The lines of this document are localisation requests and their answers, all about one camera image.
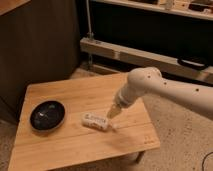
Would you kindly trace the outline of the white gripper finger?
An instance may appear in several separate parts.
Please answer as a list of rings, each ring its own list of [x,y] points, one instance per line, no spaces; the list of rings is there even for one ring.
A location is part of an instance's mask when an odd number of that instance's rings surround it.
[[[112,105],[110,110],[107,113],[107,117],[109,119],[114,118],[115,116],[117,116],[119,113],[121,112],[121,108],[117,105]]]

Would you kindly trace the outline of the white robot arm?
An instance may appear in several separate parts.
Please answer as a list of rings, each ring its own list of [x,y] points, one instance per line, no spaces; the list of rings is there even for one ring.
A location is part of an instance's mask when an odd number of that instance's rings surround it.
[[[213,120],[213,87],[165,79],[156,67],[136,68],[114,96],[108,118],[119,115],[145,94],[157,94]]]

